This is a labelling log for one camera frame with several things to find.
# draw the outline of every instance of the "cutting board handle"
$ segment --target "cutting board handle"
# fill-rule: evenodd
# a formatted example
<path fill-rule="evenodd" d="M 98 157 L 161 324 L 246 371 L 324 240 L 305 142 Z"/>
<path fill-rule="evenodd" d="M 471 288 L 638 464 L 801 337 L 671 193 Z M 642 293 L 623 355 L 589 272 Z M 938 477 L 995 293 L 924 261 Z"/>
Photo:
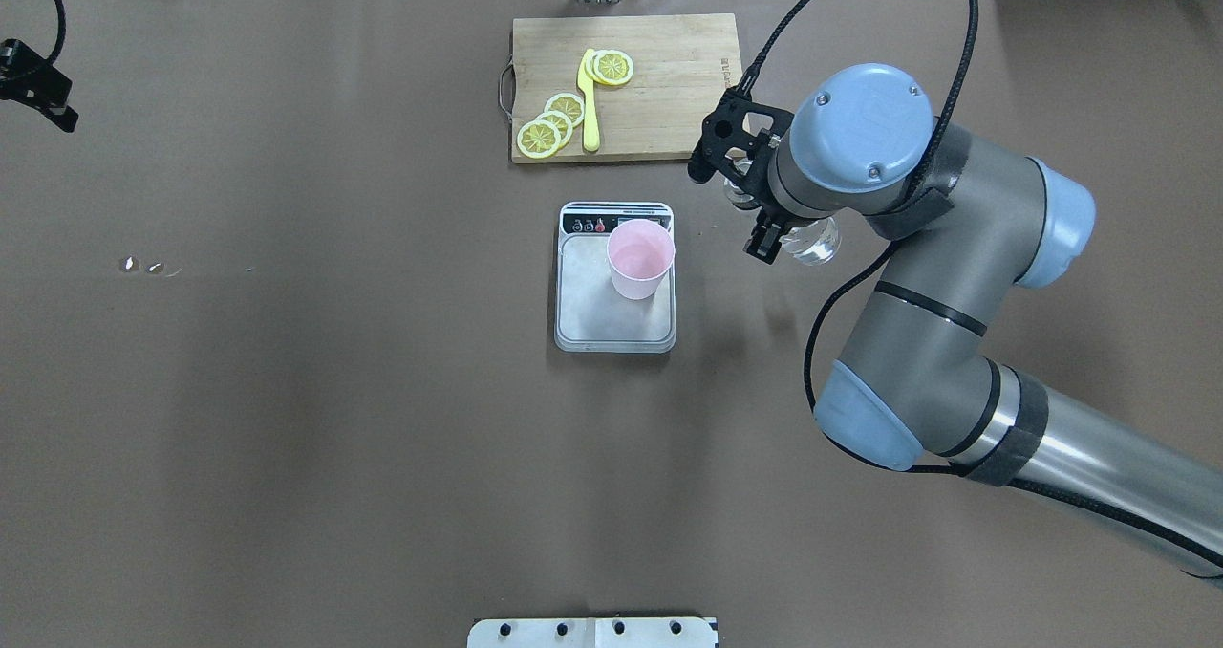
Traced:
<path fill-rule="evenodd" d="M 506 99 L 506 90 L 505 90 L 506 76 L 505 75 L 510 75 L 509 81 L 511 83 L 510 90 L 509 90 L 509 103 L 505 101 L 505 99 Z M 519 89 L 517 86 L 519 86 L 519 81 L 517 81 L 517 78 L 514 75 L 514 55 L 512 55 L 512 53 L 510 53 L 510 60 L 505 65 L 505 68 L 501 70 L 501 77 L 497 78 L 497 104 L 501 106 L 501 112 L 505 112 L 505 120 L 508 120 L 510 122 L 510 125 L 514 125 L 514 99 L 515 99 L 515 95 L 517 94 L 517 89 Z"/>

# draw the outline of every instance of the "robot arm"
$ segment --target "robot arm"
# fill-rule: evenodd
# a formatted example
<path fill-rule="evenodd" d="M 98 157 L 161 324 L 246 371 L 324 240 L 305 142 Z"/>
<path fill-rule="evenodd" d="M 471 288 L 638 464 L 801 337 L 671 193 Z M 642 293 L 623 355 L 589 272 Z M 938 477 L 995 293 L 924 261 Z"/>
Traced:
<path fill-rule="evenodd" d="M 1223 587 L 1223 473 L 978 355 L 1013 285 L 1043 287 L 1082 252 L 1095 223 L 1087 190 L 955 126 L 911 186 L 931 108 L 888 65 L 839 72 L 793 121 L 734 98 L 707 120 L 690 174 L 734 172 L 756 201 L 747 253 L 770 262 L 790 226 L 843 208 L 896 242 L 817 400 L 826 435 L 889 469 L 934 452 L 988 485 L 1071 494 L 1102 523 Z M 780 112 L 773 130 L 739 133 L 741 112 L 762 109 Z M 728 117 L 731 130 L 719 125 Z M 753 160 L 747 174 L 724 164 L 734 147 Z"/>

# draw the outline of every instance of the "table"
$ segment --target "table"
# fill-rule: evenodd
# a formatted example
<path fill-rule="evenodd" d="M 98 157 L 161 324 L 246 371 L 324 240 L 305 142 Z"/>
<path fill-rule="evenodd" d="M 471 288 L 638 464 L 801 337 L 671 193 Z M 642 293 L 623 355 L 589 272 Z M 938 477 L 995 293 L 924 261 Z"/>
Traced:
<path fill-rule="evenodd" d="M 77 133 L 0 108 L 6 644 L 443 647 L 477 617 L 634 610 L 717 616 L 725 648 L 1223 636 L 1217 589 L 1082 518 L 826 443 L 801 342 L 882 248 L 856 218 L 826 268 L 768 268 L 681 164 L 512 168 L 511 18 L 589 9 L 66 4 Z M 789 5 L 599 13 L 734 11 L 746 59 Z M 818 0 L 756 99 L 794 108 L 871 59 L 940 92 L 964 12 Z M 986 352 L 1214 465 L 1218 24 L 1219 0 L 982 0 L 956 112 L 1099 207 Z M 554 347 L 569 199 L 675 208 L 670 355 Z M 866 296 L 829 318 L 821 378 Z"/>

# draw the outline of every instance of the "cutting board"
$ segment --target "cutting board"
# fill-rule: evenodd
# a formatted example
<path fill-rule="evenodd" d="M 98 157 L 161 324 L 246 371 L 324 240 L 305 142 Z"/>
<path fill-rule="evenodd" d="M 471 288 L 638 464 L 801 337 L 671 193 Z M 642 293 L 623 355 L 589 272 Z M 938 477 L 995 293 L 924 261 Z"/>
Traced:
<path fill-rule="evenodd" d="M 577 89 L 587 48 L 624 50 L 632 81 L 596 86 L 602 147 L 582 148 L 582 130 L 549 159 L 519 150 L 519 128 L 554 94 Z M 510 156 L 515 164 L 597 164 L 608 160 L 684 160 L 701 120 L 742 75 L 735 16 L 554 17 L 514 21 L 515 95 Z"/>

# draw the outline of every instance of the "pink cup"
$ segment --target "pink cup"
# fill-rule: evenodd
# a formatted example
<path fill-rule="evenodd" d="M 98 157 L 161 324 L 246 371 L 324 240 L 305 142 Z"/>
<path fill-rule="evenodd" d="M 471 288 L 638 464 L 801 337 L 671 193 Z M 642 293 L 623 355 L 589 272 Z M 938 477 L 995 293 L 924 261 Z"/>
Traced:
<path fill-rule="evenodd" d="M 675 240 L 656 221 L 635 218 L 608 237 L 612 285 L 629 300 L 645 300 L 658 290 L 675 260 Z"/>

